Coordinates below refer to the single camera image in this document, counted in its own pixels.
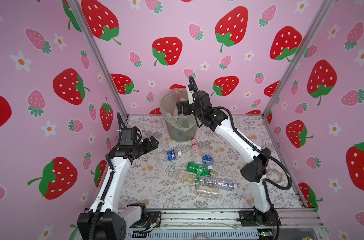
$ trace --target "plastic bottle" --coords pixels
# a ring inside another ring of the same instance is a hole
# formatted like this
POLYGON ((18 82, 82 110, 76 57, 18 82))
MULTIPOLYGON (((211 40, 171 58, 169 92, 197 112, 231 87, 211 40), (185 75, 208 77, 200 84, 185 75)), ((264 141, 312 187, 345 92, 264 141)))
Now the plastic bottle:
POLYGON ((208 168, 208 170, 213 170, 213 156, 210 153, 210 149, 207 146, 202 146, 202 161, 204 166, 208 168))
POLYGON ((236 190, 238 188, 238 185, 236 183, 233 183, 232 180, 217 177, 197 177, 195 182, 200 185, 215 187, 218 189, 225 189, 229 191, 236 190))
POLYGON ((214 175, 213 171, 209 171, 207 167, 196 164, 195 162, 189 162, 187 165, 186 171, 196 173, 199 176, 210 176, 214 175))
POLYGON ((154 160, 158 162, 168 162, 172 160, 176 160, 182 156, 180 151, 170 150, 167 152, 157 152, 154 154, 154 160))
POLYGON ((219 189, 202 185, 193 186, 191 188, 191 193, 199 197, 207 197, 209 199, 217 199, 219 197, 219 189))

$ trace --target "pink wall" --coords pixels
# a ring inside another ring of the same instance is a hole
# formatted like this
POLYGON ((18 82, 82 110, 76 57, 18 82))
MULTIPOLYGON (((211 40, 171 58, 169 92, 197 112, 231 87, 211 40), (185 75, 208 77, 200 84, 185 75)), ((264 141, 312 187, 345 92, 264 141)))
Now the pink wall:
POLYGON ((98 80, 100 70, 84 36, 68 23, 60 0, 0 1, 0 239, 70 239, 75 229, 70 225, 97 189, 90 171, 104 159, 106 139, 115 141, 116 116, 105 131, 100 108, 105 97, 114 112, 117 105, 98 80), (49 55, 42 51, 45 41, 49 55), (87 59, 81 58, 82 49, 87 59), (73 70, 59 75, 66 69, 73 70), (83 101, 77 74, 90 89, 83 101), (84 167, 86 153, 91 157, 84 167), (44 178, 27 185, 39 177, 44 178))
POLYGON ((272 112, 270 127, 330 236, 364 239, 364 0, 335 3, 272 112))

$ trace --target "green bottle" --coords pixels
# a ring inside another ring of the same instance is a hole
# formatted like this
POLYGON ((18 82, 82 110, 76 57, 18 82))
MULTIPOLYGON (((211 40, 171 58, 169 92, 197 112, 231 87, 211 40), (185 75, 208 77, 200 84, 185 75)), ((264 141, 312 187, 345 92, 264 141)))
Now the green bottle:
POLYGON ((189 162, 186 171, 196 173, 199 176, 210 176, 214 175, 213 171, 209 171, 207 167, 196 164, 195 162, 189 162))

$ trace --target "clear plastic bottle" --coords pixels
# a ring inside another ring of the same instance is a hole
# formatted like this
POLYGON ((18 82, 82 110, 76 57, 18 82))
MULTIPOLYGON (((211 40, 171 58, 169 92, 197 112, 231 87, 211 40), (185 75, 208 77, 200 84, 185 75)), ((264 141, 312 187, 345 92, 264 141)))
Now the clear plastic bottle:
POLYGON ((238 185, 233 183, 232 180, 217 177, 197 177, 195 182, 208 187, 215 187, 229 191, 236 190, 238 188, 238 185))
POLYGON ((219 189, 202 185, 193 186, 191 188, 191 193, 199 197, 207 197, 209 199, 217 199, 219 197, 219 189))

